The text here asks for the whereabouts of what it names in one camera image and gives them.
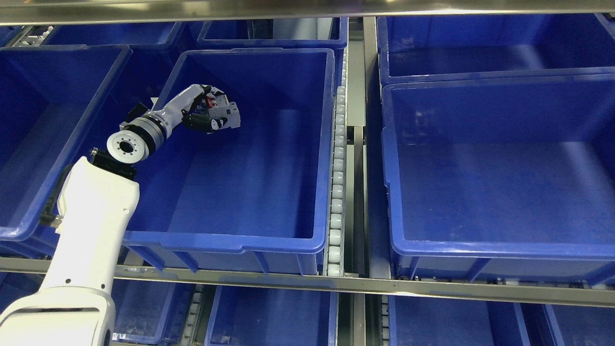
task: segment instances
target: empty bin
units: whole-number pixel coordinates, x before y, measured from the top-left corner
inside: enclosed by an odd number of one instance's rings
[[[53,253],[57,235],[37,227],[61,171],[104,145],[134,104],[149,102],[131,53],[128,46],[0,49],[1,246],[28,257],[37,256],[25,249]]]
[[[389,296],[391,346],[530,346],[521,305]]]
[[[614,92],[615,74],[386,86],[395,272],[614,276]]]
[[[615,310],[523,304],[530,341],[545,346],[608,346],[615,340]]]
[[[602,14],[378,19],[382,84],[615,71]]]
[[[344,48],[348,45],[348,17],[333,19],[330,39],[249,39],[248,25],[250,22],[250,20],[206,21],[197,45],[202,49],[330,48],[335,52],[335,85],[341,85]]]
[[[195,26],[198,22],[62,25],[56,26],[42,44],[128,44],[149,95],[158,97],[180,54],[196,47],[191,32]]]
[[[184,53],[155,108],[191,84],[237,103],[241,127],[183,126],[137,164],[124,245],[155,267],[315,274],[328,225],[333,52]]]
[[[113,341],[170,345],[182,335],[193,284],[115,280],[117,318]]]
[[[205,346],[335,346],[338,294],[216,288]]]

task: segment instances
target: metal rail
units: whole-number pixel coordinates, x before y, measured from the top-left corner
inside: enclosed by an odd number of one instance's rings
[[[48,260],[0,258],[0,272],[44,274],[47,272],[49,262]],[[385,280],[350,276],[301,276],[219,270],[197,270],[196,272],[191,272],[189,269],[184,268],[166,268],[160,272],[153,267],[130,265],[118,265],[115,277],[117,279],[217,284],[223,286],[615,307],[615,291],[600,289]]]
[[[614,11],[615,0],[3,0],[0,25]]]

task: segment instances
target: bin floor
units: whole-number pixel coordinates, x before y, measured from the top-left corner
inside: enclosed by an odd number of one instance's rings
[[[15,143],[10,156],[2,157],[1,224],[18,225],[87,106],[88,103],[48,104],[23,139]]]
[[[237,129],[190,134],[168,232],[310,238],[322,115],[244,108]]]
[[[329,292],[225,288],[222,293],[212,344],[327,344]]]
[[[471,73],[483,71],[542,70],[583,66],[549,63],[540,46],[417,48],[389,53],[391,76]]]
[[[591,144],[399,146],[405,239],[615,243],[615,191]]]
[[[487,302],[396,297],[398,346],[493,346]]]

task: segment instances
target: stainless steel beam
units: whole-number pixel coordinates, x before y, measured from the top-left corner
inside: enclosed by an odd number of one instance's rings
[[[2,0],[0,25],[574,12],[615,12],[615,0]]]
[[[47,272],[48,267],[48,260],[0,257],[0,272],[44,274]],[[117,266],[116,278],[225,286],[389,294],[394,296],[615,307],[615,291],[599,289],[443,283],[317,275],[301,276],[275,273],[223,272],[218,270],[198,270],[193,273],[188,269],[182,268],[166,268],[163,272],[160,272],[152,267],[128,265]]]

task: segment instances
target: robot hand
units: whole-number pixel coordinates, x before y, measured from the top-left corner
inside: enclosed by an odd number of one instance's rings
[[[134,119],[120,124],[120,131],[107,140],[109,154],[127,164],[148,158],[180,123],[206,133],[241,125],[237,105],[219,89],[200,84],[187,87],[161,110],[140,105],[131,114]]]

